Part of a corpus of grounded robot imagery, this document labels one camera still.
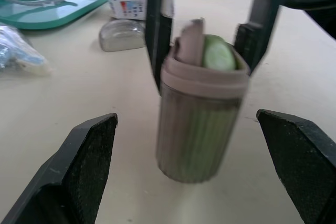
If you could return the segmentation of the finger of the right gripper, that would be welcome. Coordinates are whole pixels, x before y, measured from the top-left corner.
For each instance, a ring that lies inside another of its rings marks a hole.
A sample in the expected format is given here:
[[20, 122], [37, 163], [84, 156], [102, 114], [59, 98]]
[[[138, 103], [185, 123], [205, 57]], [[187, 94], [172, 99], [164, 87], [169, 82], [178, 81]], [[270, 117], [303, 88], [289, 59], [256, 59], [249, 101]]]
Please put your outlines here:
[[145, 43], [158, 90], [162, 64], [170, 49], [173, 17], [174, 3], [171, 0], [147, 0]]

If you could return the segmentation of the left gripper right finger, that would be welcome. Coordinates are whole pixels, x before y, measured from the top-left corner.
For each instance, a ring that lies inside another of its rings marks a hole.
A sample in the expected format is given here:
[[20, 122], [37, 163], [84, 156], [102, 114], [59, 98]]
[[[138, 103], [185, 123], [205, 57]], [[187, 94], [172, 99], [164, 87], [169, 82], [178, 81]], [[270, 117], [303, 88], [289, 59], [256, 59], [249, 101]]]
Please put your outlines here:
[[335, 142], [315, 123], [260, 109], [276, 173], [304, 223], [335, 223]]

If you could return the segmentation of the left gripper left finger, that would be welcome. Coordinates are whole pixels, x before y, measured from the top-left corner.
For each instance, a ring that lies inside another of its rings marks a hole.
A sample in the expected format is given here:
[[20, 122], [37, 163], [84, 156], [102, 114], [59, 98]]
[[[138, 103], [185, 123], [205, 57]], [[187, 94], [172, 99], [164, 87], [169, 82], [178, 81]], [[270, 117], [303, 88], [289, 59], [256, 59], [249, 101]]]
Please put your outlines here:
[[108, 180], [115, 113], [74, 127], [13, 204], [3, 223], [95, 223]]

